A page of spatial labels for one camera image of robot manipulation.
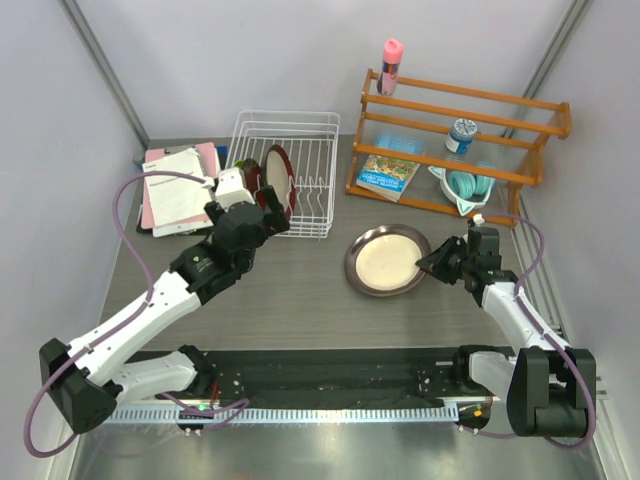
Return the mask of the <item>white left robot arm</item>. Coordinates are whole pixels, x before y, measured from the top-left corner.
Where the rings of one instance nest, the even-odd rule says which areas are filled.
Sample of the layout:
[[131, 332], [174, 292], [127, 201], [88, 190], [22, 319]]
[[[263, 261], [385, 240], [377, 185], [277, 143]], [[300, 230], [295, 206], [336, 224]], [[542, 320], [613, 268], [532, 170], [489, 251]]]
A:
[[208, 236], [185, 249], [146, 292], [109, 320], [64, 343], [52, 339], [39, 351], [43, 387], [68, 426], [87, 433], [125, 403], [181, 392], [200, 399], [215, 369], [193, 345], [152, 360], [131, 357], [177, 320], [199, 309], [249, 272], [268, 238], [289, 230], [288, 203], [276, 187], [251, 192], [238, 168], [201, 185], [214, 190], [204, 211]]

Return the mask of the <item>brown rimmed cream plate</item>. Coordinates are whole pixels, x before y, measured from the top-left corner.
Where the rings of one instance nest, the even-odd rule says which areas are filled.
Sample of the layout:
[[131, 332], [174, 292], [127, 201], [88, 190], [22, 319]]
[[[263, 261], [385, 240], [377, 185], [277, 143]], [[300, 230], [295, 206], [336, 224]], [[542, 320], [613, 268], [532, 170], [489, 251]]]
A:
[[416, 263], [432, 252], [427, 238], [415, 228], [387, 224], [367, 230], [348, 247], [344, 273], [355, 290], [373, 297], [409, 292], [425, 277]]

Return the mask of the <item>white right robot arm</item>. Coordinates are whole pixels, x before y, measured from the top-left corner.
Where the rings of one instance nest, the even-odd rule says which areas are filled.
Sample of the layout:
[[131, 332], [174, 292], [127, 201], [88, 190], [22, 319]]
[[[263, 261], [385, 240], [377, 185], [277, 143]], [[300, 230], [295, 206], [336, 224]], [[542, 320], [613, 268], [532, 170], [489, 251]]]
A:
[[516, 356], [509, 361], [489, 347], [464, 346], [462, 363], [451, 371], [453, 386], [465, 395], [484, 387], [505, 401], [516, 437], [583, 449], [597, 425], [595, 357], [572, 347], [535, 310], [523, 288], [525, 278], [503, 269], [500, 244], [498, 230], [476, 215], [464, 236], [450, 237], [416, 262], [442, 283], [463, 282]]

